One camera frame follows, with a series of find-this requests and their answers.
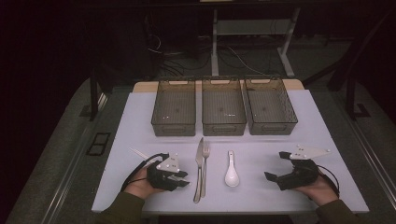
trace motion capture device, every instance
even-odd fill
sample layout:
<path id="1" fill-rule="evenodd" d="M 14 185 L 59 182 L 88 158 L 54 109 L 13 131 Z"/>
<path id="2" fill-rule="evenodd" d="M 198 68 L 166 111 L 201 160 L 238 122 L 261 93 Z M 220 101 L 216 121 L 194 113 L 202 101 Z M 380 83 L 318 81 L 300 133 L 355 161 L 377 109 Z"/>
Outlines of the motion capture device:
<path id="1" fill-rule="evenodd" d="M 142 161 L 125 179 L 124 183 L 122 184 L 121 191 L 124 191 L 128 184 L 134 181 L 138 181 L 133 180 L 137 172 L 142 169 L 148 162 L 157 157 L 161 157 L 162 160 L 155 161 L 148 167 L 147 180 L 152 187 L 154 187 L 155 189 L 165 189 L 173 191 L 177 187 L 183 188 L 190 183 L 184 180 L 184 177 L 188 174 L 178 168 L 177 154 L 169 155 L 169 153 L 160 153 L 146 159 L 145 161 Z"/>
<path id="2" fill-rule="evenodd" d="M 339 196 L 338 181 L 337 186 L 335 186 L 329 177 L 319 171 L 319 167 L 321 166 L 317 166 L 312 160 L 310 160 L 311 158 L 329 153 L 330 150 L 307 147 L 299 147 L 298 151 L 294 154 L 281 151 L 279 152 L 279 157 L 281 159 L 290 160 L 291 164 L 293 165 L 293 171 L 290 174 L 281 176 L 264 172 L 265 177 L 269 181 L 276 182 L 279 185 L 280 190 L 285 190 L 310 185 L 318 179 L 318 176 L 322 176 L 329 183 L 337 196 Z"/>

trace fork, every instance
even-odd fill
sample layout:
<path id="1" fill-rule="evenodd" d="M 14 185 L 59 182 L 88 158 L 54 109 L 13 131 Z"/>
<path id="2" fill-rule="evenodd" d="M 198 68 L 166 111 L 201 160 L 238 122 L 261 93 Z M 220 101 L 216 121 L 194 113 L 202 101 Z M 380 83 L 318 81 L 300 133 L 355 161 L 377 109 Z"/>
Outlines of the fork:
<path id="1" fill-rule="evenodd" d="M 209 158 L 209 155 L 210 155 L 210 149 L 205 144 L 204 150 L 202 151 L 202 156 L 204 157 L 204 167 L 202 171 L 201 198 L 204 198 L 206 193 L 206 159 Z"/>

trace sleeve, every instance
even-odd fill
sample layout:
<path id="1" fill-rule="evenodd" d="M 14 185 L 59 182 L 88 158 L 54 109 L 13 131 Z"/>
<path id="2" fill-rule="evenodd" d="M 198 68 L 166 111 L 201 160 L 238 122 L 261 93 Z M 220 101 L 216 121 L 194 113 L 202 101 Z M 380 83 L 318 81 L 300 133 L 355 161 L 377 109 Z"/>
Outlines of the sleeve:
<path id="1" fill-rule="evenodd" d="M 365 220 L 353 214 L 341 200 L 322 205 L 317 209 L 317 214 L 322 224 L 367 224 Z"/>
<path id="2" fill-rule="evenodd" d="M 133 194 L 120 192 L 113 204 L 96 218 L 96 224 L 140 224 L 145 201 Z"/>

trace wrist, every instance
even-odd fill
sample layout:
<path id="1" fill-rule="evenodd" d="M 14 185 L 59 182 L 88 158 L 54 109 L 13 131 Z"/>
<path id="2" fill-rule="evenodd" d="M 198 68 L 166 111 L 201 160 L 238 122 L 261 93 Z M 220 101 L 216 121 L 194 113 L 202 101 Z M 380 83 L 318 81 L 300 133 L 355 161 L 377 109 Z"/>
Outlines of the wrist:
<path id="1" fill-rule="evenodd" d="M 137 186 L 134 183 L 129 184 L 125 188 L 124 192 L 133 194 L 134 196 L 139 197 L 143 200 L 146 200 L 147 197 L 149 196 L 149 193 L 147 192 L 146 189 L 142 189 L 140 186 Z"/>
<path id="2" fill-rule="evenodd" d="M 318 206 L 338 200 L 338 196 L 332 190 L 313 191 L 311 194 L 308 194 L 308 197 Z"/>

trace hand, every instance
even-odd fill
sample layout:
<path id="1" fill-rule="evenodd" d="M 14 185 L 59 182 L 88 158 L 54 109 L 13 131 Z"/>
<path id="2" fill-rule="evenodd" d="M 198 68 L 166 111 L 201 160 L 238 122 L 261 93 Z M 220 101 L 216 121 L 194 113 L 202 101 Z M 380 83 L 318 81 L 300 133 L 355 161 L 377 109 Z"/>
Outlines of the hand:
<path id="1" fill-rule="evenodd" d="M 338 200 L 338 196 L 332 190 L 332 187 L 321 176 L 318 176 L 318 179 L 314 183 L 295 188 L 295 190 L 311 198 L 318 206 Z"/>
<path id="2" fill-rule="evenodd" d="M 147 181 L 147 167 L 143 167 L 140 169 L 136 175 L 133 177 L 132 180 L 137 180 L 135 182 L 130 183 L 124 190 L 124 192 L 133 194 L 141 199 L 147 199 L 153 193 L 163 192 L 163 189 L 155 189 L 153 188 L 150 183 Z"/>

